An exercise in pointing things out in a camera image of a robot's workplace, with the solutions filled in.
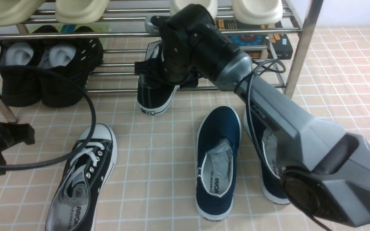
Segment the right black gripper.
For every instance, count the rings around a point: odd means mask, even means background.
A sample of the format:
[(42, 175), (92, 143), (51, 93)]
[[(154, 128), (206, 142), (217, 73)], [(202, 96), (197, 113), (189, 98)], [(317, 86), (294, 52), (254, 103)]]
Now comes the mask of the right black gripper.
[(162, 48), (157, 57), (135, 63), (135, 74), (181, 85), (206, 77), (215, 85), (235, 85), (241, 80), (241, 49), (222, 34), (200, 4), (189, 4), (159, 27)]

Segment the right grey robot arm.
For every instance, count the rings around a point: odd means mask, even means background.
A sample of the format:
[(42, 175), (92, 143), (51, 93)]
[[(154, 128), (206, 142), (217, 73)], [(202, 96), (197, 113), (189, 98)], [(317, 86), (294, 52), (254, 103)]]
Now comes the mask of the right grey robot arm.
[(285, 170), (279, 187), (289, 201), (325, 230), (320, 219), (349, 227), (370, 225), (370, 145), (361, 135), (317, 119), (261, 78), (278, 72), (267, 59), (253, 60), (222, 34), (202, 5), (189, 4), (173, 16), (150, 16), (146, 31), (162, 39), (162, 54), (135, 63), (135, 74), (180, 85), (200, 73), (221, 91), (246, 104), (250, 132), (256, 117), (277, 139), (276, 160)]

